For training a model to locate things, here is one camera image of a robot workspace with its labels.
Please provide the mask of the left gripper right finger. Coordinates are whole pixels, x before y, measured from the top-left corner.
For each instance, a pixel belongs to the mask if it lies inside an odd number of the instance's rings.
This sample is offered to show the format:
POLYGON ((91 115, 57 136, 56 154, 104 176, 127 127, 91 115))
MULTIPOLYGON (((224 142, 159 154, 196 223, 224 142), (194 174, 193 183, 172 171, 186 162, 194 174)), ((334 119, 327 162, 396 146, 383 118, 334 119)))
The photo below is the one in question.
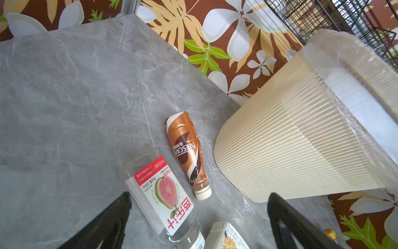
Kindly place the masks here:
POLYGON ((267 213, 278 249, 296 249, 296 242, 305 249, 341 248, 277 193, 270 194, 267 213))

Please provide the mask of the green yellow juice bottle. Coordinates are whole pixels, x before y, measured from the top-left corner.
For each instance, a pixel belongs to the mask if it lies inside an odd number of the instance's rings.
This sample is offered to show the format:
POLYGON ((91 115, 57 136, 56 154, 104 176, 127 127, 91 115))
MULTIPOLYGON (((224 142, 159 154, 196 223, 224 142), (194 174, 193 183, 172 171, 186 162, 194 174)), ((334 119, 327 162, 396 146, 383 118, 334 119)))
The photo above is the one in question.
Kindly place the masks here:
POLYGON ((323 233, 332 241, 334 241, 337 245, 339 245, 340 247, 343 247, 344 244, 343 242, 338 238, 337 234, 335 233, 335 231, 331 228, 327 228, 323 230, 323 233))

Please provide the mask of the brown Nescafe coffee bottle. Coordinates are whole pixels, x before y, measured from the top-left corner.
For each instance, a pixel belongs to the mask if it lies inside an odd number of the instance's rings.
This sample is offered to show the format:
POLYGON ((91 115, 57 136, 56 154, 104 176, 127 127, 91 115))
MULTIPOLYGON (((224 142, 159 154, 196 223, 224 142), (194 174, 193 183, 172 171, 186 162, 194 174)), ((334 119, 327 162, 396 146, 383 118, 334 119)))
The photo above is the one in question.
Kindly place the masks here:
POLYGON ((176 113, 165 121, 167 136, 172 151, 185 171, 195 197, 199 201, 212 194, 207 182, 202 146, 188 112, 176 113))

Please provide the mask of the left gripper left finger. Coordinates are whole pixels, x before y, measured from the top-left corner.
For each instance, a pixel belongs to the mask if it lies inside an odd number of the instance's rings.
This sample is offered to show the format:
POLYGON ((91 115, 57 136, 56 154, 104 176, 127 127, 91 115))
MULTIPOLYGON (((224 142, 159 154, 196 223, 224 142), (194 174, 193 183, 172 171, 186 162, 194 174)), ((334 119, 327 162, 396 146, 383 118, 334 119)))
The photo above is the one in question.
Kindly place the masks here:
POLYGON ((122 193, 81 231, 62 244, 60 249, 120 249, 132 202, 122 193))

